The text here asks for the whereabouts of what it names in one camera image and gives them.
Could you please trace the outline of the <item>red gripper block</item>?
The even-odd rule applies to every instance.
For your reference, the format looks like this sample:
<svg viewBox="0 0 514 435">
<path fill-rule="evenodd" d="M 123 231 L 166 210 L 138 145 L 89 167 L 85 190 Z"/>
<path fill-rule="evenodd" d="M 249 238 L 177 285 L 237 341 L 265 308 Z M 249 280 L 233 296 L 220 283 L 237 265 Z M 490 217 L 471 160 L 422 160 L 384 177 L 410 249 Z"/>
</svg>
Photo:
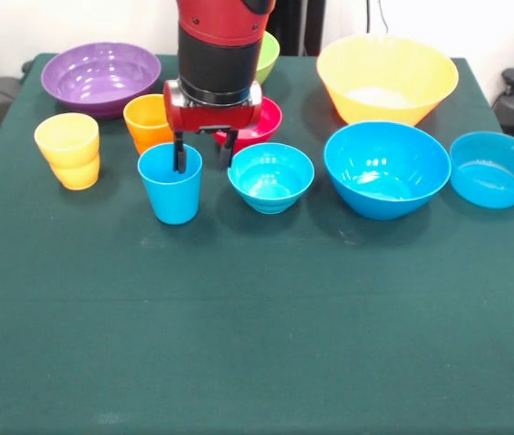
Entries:
<svg viewBox="0 0 514 435">
<path fill-rule="evenodd" d="M 229 130 L 218 155 L 218 167 L 229 168 L 234 156 L 238 130 L 257 124 L 262 112 L 262 89 L 257 81 L 249 87 L 248 97 L 239 104 L 208 105 L 191 99 L 178 80 L 167 80 L 163 98 L 167 121 L 174 132 L 174 170 L 183 174 L 187 153 L 182 132 Z"/>
</svg>

